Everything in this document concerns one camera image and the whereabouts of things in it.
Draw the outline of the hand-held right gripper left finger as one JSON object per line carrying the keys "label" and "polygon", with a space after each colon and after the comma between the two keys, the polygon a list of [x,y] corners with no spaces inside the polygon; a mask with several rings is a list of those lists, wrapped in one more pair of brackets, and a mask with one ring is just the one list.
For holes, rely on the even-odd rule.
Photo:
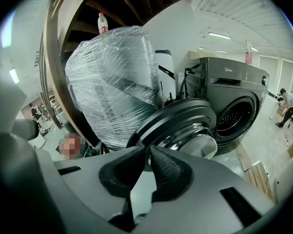
{"label": "hand-held right gripper left finger", "polygon": [[135,228],[131,190],[145,168],[144,146],[55,162],[72,192],[93,213],[127,232]]}

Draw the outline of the black appliance box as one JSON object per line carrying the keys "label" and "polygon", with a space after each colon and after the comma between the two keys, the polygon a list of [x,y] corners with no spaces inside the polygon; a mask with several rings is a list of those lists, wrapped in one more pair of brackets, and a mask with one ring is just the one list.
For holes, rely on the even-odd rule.
{"label": "black appliance box", "polygon": [[216,114],[212,134],[218,153],[235,148],[251,128],[268,92],[269,77],[252,65],[216,57],[200,58],[185,69],[186,96],[206,100]]}

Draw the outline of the white black-trimmed appliance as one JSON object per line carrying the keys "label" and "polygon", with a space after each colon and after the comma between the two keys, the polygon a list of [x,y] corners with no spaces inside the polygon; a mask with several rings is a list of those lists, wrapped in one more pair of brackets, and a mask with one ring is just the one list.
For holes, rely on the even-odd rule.
{"label": "white black-trimmed appliance", "polygon": [[156,50],[159,64],[160,88],[166,99],[176,98],[176,78],[174,64],[170,50]]}

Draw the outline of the brown wooden plank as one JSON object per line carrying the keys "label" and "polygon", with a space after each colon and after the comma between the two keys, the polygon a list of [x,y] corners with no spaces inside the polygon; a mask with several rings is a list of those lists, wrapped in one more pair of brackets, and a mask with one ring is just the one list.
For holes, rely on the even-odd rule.
{"label": "brown wooden plank", "polygon": [[235,151],[239,158],[243,171],[245,172],[250,169],[252,167],[251,160],[241,143],[236,146]]}

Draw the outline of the slatted wooden mat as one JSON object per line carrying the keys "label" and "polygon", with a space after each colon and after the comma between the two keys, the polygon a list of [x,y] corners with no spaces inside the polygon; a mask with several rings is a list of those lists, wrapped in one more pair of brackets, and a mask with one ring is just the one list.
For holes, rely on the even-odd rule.
{"label": "slatted wooden mat", "polygon": [[252,166],[244,172],[244,179],[249,184],[259,189],[265,196],[267,196],[273,203],[275,203],[275,197],[273,195],[268,173],[264,169],[262,162]]}

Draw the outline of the red label water bottle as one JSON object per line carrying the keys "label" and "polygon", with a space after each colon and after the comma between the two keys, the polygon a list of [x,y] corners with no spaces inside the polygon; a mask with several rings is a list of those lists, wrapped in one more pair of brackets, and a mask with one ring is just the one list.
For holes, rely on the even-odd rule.
{"label": "red label water bottle", "polygon": [[99,13],[99,17],[98,17],[98,29],[99,29],[99,34],[103,34],[108,31],[107,19],[102,12]]}

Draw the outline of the round black washing machine door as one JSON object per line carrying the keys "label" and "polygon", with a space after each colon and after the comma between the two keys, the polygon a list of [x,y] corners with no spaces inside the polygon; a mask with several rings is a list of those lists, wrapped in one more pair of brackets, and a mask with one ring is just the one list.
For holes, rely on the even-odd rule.
{"label": "round black washing machine door", "polygon": [[210,103],[192,98],[176,101],[146,119],[127,147],[152,145],[210,159],[218,151],[213,130],[216,114]]}

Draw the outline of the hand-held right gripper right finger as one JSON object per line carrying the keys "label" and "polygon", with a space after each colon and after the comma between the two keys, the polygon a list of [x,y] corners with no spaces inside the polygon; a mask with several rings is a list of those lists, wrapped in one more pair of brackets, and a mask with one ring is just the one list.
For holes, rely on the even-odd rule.
{"label": "hand-held right gripper right finger", "polygon": [[134,234],[262,234],[273,203],[226,166],[152,146],[157,190]]}

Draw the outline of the plastic-wrapped grey appliance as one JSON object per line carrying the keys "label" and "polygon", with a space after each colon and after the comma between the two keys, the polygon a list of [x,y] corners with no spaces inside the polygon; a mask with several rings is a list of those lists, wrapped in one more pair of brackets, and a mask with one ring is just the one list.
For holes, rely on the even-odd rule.
{"label": "plastic-wrapped grey appliance", "polygon": [[83,41],[65,66],[75,107],[107,148],[126,147],[137,128],[164,105],[159,64],[140,26]]}

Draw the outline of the pink bottle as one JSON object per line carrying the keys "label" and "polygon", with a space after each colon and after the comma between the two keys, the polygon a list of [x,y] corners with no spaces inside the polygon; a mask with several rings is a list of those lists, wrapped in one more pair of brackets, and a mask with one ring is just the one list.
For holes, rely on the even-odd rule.
{"label": "pink bottle", "polygon": [[245,63],[252,65],[251,43],[250,43],[249,39],[246,39]]}

